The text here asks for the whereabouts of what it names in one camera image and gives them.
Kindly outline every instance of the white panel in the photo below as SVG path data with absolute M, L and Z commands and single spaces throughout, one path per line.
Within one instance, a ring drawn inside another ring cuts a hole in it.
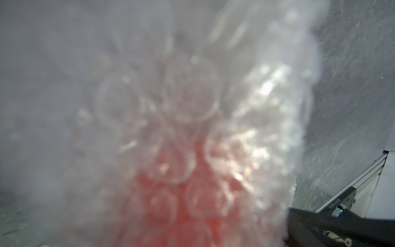
M 362 218 L 365 217 L 366 211 L 369 208 L 369 204 L 372 199 L 371 195 L 376 188 L 381 170 L 382 168 L 380 168 L 370 179 L 357 188 L 357 194 L 354 198 L 355 203 L 352 204 L 350 210 Z
M 395 219 L 395 153 L 390 152 L 365 217 Z
M 382 168 L 382 166 L 385 163 L 385 160 L 387 158 L 386 154 L 383 154 L 380 156 L 373 164 L 371 164 L 370 167 L 368 167 L 364 172 L 362 172 L 356 179 L 354 179 L 349 185 L 344 187 L 339 193 L 337 193 L 336 196 L 334 196 L 332 199 L 328 200 L 327 203 L 325 203 L 319 210 L 316 212 L 319 213 L 321 212 L 324 208 L 326 208 L 329 204 L 331 204 L 336 198 L 338 198 L 341 194 L 343 194 L 348 188 L 351 186 L 360 190 L 360 187 L 363 186 L 363 184 L 369 183 L 368 180 L 370 180 L 377 172 Z

